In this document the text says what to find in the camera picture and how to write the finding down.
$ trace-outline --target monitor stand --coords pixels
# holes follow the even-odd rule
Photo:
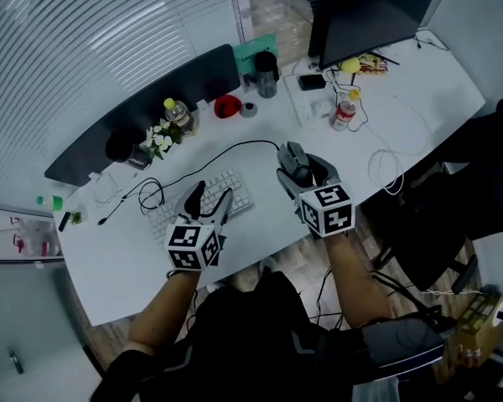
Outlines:
[[[382,58],[385,61],[389,61],[392,64],[400,65],[396,61],[393,61],[393,59],[389,59],[389,58],[385,57],[384,55],[377,54],[376,52],[366,52],[366,54],[372,55],[373,57]]]

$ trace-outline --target computer monitor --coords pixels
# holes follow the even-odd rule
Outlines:
[[[432,0],[330,0],[314,16],[309,56],[325,69],[388,44],[409,39]]]

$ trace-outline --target keyboard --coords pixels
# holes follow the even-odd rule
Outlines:
[[[217,174],[209,180],[205,180],[205,183],[205,191],[201,197],[202,214],[210,213],[218,203],[221,195],[228,188],[233,189],[233,204],[229,210],[229,218],[253,205],[252,198],[246,191],[241,178],[238,177],[232,168]],[[179,200],[180,197],[166,201],[160,207],[146,214],[151,223],[153,237],[160,247],[164,245],[166,228],[169,224],[175,222],[175,205]]]

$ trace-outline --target desk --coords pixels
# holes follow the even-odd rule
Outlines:
[[[449,52],[425,44],[417,49],[415,42],[408,40],[392,45],[387,56],[398,60],[401,66],[390,66],[387,76],[356,77],[355,83],[362,88],[369,116],[366,126],[356,133],[334,131],[326,120],[314,131],[304,130],[289,92],[305,93],[289,91],[280,81],[277,95],[268,100],[254,90],[246,94],[236,90],[234,95],[242,101],[257,104],[255,117],[233,116],[220,120],[212,111],[204,112],[200,115],[200,129],[195,137],[185,138],[181,146],[172,148],[165,161],[155,161],[136,179],[132,180],[134,170],[121,164],[112,164],[107,171],[120,188],[131,188],[145,177],[156,177],[164,185],[202,167],[237,142],[266,139],[280,144],[292,140],[300,142],[306,152],[333,163],[350,196],[360,204],[379,190],[369,179],[367,164],[374,151],[384,148],[367,126],[379,132],[394,150],[414,152],[421,149],[428,133],[404,101],[425,118],[432,138],[419,155],[400,156],[402,168],[407,171],[484,104],[473,82]],[[231,150],[203,172],[164,190],[166,198],[173,198],[192,183],[226,168],[234,168],[241,175],[254,206],[230,219],[225,226],[223,234],[228,239],[220,264],[201,276],[201,286],[257,262],[309,232],[294,216],[293,202],[277,182],[275,149],[266,144]],[[381,170],[382,178],[391,180],[395,175],[395,163],[384,158]],[[135,198],[125,201],[104,225],[97,226],[98,219],[106,216],[115,203],[97,209],[90,200],[92,196],[88,183],[66,200],[65,209],[84,204],[89,220],[76,226],[67,225],[60,233],[60,242],[75,289],[95,326],[141,311],[164,283],[171,265],[153,240],[148,218],[140,213]],[[55,214],[56,224],[62,215]]]

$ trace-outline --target black chair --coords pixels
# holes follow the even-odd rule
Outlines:
[[[469,282],[477,270],[476,256],[467,265],[454,259],[465,237],[477,240],[503,232],[503,100],[500,103],[496,114],[470,120],[435,154],[446,162],[469,162],[467,167],[455,174],[435,173],[406,189],[400,207],[392,201],[382,205],[386,248],[373,260],[375,269],[396,257],[421,291],[447,268],[459,273],[454,293]]]

